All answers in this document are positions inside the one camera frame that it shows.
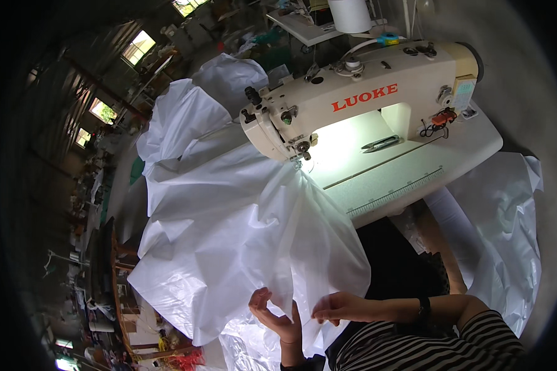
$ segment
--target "black and white striped sleeve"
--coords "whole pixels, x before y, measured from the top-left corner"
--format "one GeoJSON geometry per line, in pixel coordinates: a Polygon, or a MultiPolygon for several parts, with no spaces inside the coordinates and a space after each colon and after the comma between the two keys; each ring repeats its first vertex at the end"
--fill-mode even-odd
{"type": "Polygon", "coordinates": [[[494,310],[487,310],[469,319],[462,328],[460,337],[492,354],[524,354],[518,337],[494,310]]]}

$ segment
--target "control panel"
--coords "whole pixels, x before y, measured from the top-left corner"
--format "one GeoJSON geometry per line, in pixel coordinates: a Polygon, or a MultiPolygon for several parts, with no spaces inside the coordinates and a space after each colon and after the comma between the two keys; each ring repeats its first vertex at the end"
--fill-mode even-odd
{"type": "Polygon", "coordinates": [[[470,103],[472,93],[475,91],[475,85],[476,78],[473,75],[457,77],[454,81],[453,100],[450,107],[455,108],[456,112],[465,110],[470,103]]]}

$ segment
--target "woman's right hand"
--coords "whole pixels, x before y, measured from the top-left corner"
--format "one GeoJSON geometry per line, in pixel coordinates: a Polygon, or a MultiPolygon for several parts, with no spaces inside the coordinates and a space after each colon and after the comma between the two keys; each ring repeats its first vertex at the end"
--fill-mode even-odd
{"type": "Polygon", "coordinates": [[[334,326],[340,324],[341,319],[356,322],[374,322],[379,320],[379,313],[383,309],[381,301],[369,301],[357,295],[338,292],[324,296],[313,307],[312,318],[319,323],[330,321],[334,326]]]}

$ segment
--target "hand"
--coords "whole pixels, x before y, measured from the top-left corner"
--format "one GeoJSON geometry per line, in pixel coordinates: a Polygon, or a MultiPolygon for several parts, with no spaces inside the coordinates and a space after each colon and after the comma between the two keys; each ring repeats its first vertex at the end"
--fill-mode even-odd
{"type": "Polygon", "coordinates": [[[341,319],[374,322],[379,320],[382,307],[381,301],[369,301],[353,294],[338,292],[320,299],[313,307],[312,318],[319,323],[327,319],[334,326],[338,326],[341,319]]]}
{"type": "Polygon", "coordinates": [[[266,287],[254,291],[248,305],[252,314],[255,315],[264,326],[275,331],[280,337],[281,343],[293,344],[301,342],[301,319],[299,318],[297,303],[293,301],[293,322],[291,322],[286,315],[277,317],[266,308],[266,303],[272,295],[273,293],[269,292],[266,287]]]}

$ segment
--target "thread snips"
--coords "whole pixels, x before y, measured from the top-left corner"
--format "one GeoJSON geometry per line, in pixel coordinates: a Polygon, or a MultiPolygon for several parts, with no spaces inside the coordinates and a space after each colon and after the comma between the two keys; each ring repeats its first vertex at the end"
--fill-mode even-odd
{"type": "Polygon", "coordinates": [[[400,142],[400,137],[398,135],[392,135],[391,137],[387,137],[384,139],[380,139],[379,141],[366,144],[363,147],[361,147],[361,149],[365,150],[364,153],[372,153],[372,152],[379,151],[383,148],[389,147],[390,145],[396,144],[398,142],[400,142]]]}

